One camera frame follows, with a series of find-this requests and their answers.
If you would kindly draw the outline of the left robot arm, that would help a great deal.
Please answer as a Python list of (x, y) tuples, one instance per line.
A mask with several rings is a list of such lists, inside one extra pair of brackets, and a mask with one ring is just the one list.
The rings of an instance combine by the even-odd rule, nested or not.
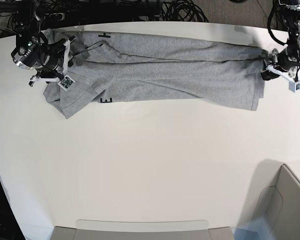
[[(276, 38), (272, 31), (271, 22), (274, 16), (288, 33), (285, 42)], [(269, 81), (287, 73), (292, 82), (297, 82), (300, 71), (300, 0), (275, 0), (267, 20), (267, 30), (270, 37), (284, 46), (284, 49), (273, 49), (264, 60), (262, 79)]]

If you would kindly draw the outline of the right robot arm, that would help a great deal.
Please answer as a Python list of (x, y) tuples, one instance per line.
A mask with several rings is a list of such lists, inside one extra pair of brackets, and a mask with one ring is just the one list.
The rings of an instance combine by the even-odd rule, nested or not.
[(50, 43), (42, 32), (46, 18), (39, 0), (29, 1), (16, 12), (15, 48), (11, 53), (14, 64), (23, 70), (36, 70), (29, 85), (43, 81), (55, 82), (67, 88), (75, 81), (68, 76), (72, 60), (70, 48), (75, 36)]

